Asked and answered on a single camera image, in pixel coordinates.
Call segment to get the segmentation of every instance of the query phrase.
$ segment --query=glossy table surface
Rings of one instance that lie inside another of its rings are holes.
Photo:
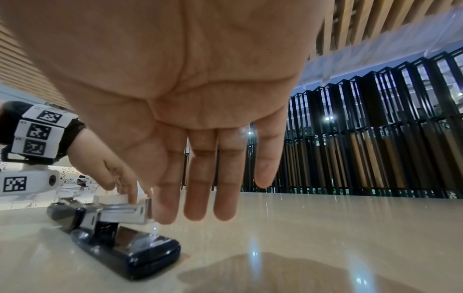
[[[463,201],[243,193],[232,221],[154,228],[182,255],[130,282],[45,208],[0,211],[0,292],[463,293]]]

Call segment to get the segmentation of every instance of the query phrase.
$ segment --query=human palm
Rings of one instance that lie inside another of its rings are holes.
[[[1,13],[35,64],[141,179],[154,215],[175,219],[187,137],[185,215],[236,212],[247,126],[257,185],[271,184],[287,99],[323,19],[319,0],[5,0]]]

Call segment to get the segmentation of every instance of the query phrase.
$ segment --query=black device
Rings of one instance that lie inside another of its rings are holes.
[[[157,234],[120,226],[146,216],[143,205],[83,204],[62,198],[47,208],[47,215],[62,224],[72,241],[127,279],[142,279],[166,268],[180,256],[180,243]]]

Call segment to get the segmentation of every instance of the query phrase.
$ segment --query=black slat partition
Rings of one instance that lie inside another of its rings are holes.
[[[290,97],[275,180],[254,182],[251,124],[242,191],[463,198],[462,69],[463,48]]]

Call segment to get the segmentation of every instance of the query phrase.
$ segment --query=wooden slat ceiling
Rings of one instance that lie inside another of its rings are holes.
[[[328,9],[309,60],[346,46],[359,45],[404,24],[461,6],[463,0],[327,0]],[[0,20],[0,82],[50,103],[68,103],[21,50]]]

